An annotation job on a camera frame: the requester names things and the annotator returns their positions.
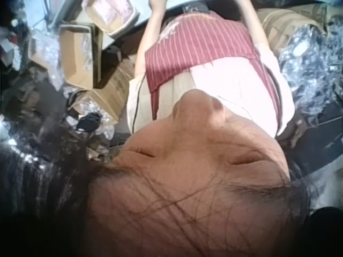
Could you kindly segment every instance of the hand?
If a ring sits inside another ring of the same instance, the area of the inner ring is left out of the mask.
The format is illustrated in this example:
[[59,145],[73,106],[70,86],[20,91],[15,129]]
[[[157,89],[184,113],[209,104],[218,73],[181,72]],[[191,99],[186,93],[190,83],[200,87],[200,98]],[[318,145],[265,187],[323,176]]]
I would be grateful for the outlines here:
[[152,13],[164,14],[167,8],[167,0],[149,0]]

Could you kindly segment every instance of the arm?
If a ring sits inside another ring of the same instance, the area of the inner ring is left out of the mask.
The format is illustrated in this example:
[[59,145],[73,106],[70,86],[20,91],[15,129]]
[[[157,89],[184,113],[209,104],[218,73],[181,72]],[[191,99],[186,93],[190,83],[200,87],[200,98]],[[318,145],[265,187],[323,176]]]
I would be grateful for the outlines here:
[[146,25],[143,37],[139,44],[135,66],[135,78],[145,73],[145,52],[153,46],[160,35],[163,16],[166,11],[167,0],[150,0],[152,15]]
[[235,2],[240,8],[243,20],[250,32],[254,45],[263,44],[269,48],[268,39],[261,22],[258,19],[257,13],[252,6],[251,0],[235,0]]

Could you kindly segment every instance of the plastic packaging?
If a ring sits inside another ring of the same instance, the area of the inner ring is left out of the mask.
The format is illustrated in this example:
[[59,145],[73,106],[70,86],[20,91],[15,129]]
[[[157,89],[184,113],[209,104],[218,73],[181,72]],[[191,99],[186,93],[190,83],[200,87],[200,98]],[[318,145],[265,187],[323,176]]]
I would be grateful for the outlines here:
[[329,35],[313,25],[302,26],[279,56],[295,107],[314,125],[323,109],[335,101],[335,86],[342,79],[342,16],[332,17],[327,30]]
[[84,70],[93,70],[92,39],[90,34],[84,34],[81,49],[84,55]]
[[111,140],[114,136],[114,125],[109,124],[112,120],[111,116],[105,112],[97,103],[91,101],[90,99],[84,99],[79,102],[79,107],[82,116],[86,116],[91,112],[97,112],[101,114],[101,125],[95,131],[95,134],[104,134],[108,140]]
[[60,65],[60,51],[58,35],[51,32],[37,31],[33,34],[35,39],[35,52],[47,64],[49,80],[57,91],[64,84],[64,73]]

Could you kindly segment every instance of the black object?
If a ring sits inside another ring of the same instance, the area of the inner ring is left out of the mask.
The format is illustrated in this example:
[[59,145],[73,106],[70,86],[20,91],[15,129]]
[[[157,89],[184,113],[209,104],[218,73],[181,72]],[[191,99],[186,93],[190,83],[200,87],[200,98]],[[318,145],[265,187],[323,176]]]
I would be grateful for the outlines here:
[[85,133],[93,133],[100,127],[101,115],[96,112],[91,112],[79,120],[76,125],[76,130]]
[[196,1],[189,4],[186,4],[182,7],[184,13],[189,12],[202,12],[202,13],[210,13],[210,10],[207,7],[207,4],[203,1]]
[[343,239],[343,210],[325,207],[308,217],[291,256],[337,256]]

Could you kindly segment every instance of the closed eye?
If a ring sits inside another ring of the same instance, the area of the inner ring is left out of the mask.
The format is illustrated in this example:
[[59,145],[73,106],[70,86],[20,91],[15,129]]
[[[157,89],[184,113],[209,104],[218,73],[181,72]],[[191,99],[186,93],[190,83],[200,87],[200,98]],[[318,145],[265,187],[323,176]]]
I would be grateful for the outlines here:
[[266,161],[269,158],[266,158],[263,154],[258,151],[251,151],[247,154],[241,155],[230,162],[231,165],[243,165],[251,164],[259,161]]
[[145,156],[151,157],[151,158],[155,158],[156,157],[151,151],[149,151],[146,148],[135,147],[133,149],[129,149],[129,151],[132,151],[132,152],[135,152],[135,153],[138,153],[138,154],[142,154],[142,155],[145,155]]

